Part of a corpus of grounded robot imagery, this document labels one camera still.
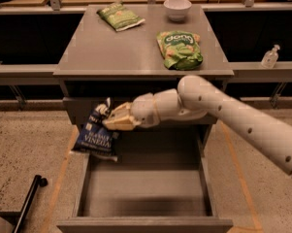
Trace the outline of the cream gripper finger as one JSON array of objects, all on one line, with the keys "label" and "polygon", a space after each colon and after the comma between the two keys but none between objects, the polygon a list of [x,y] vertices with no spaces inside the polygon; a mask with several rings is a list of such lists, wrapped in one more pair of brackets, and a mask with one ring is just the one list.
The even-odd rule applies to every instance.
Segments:
[{"label": "cream gripper finger", "polygon": [[103,125],[109,130],[131,131],[141,123],[128,114],[112,113],[103,120]]},{"label": "cream gripper finger", "polygon": [[131,106],[132,103],[131,102],[125,102],[117,107],[115,107],[111,114],[110,117],[126,117],[126,116],[130,116],[131,113]]}]

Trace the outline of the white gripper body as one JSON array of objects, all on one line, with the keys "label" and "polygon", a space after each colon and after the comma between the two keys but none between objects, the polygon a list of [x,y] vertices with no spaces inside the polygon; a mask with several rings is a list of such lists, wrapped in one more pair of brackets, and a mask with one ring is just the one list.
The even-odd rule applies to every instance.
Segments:
[{"label": "white gripper body", "polygon": [[130,112],[139,127],[150,128],[159,123],[152,93],[138,96],[132,102]]}]

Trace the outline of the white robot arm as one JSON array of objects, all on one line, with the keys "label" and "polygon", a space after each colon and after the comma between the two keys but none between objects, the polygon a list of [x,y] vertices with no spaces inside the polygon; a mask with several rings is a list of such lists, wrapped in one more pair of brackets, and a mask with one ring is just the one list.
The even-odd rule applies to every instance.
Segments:
[{"label": "white robot arm", "polygon": [[220,119],[292,178],[292,126],[228,96],[200,76],[185,76],[174,89],[147,93],[119,105],[103,125],[132,131],[205,115]]}]

